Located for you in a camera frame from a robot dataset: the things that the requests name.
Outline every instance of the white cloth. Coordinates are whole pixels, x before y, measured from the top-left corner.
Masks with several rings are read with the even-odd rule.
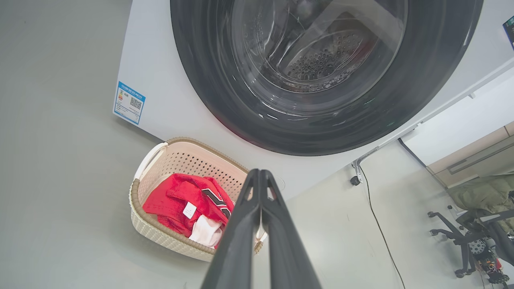
[[[193,231],[189,240],[213,248],[222,238],[221,223],[215,222],[201,215],[193,225]]]

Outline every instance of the white clothing tag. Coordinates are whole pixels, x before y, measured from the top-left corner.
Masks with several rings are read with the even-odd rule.
[[[194,212],[196,212],[196,206],[188,202],[182,213],[190,219],[193,217]]]

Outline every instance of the red clothing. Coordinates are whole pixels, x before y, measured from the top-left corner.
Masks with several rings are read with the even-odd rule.
[[[196,206],[190,219],[183,213],[188,202]],[[233,209],[232,200],[214,178],[185,174],[169,176],[143,205],[143,210],[156,214],[161,224],[188,238],[201,215],[225,226]]]

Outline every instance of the metal bracket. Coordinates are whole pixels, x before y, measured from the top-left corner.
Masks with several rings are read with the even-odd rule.
[[[378,151],[378,149],[380,149],[380,147],[375,147],[374,149],[367,152],[365,155],[361,156],[360,158],[358,158],[352,162],[352,167],[354,167],[354,169],[355,169],[355,174],[357,175],[357,179],[359,180],[359,183],[361,183],[361,184],[364,183],[364,180],[362,179],[362,170],[360,169],[360,163],[364,159],[369,157],[371,154]]]

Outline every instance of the door glass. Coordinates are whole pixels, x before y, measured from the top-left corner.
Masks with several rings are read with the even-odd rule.
[[[366,93],[403,37],[406,0],[236,0],[232,49],[253,94],[296,116]]]

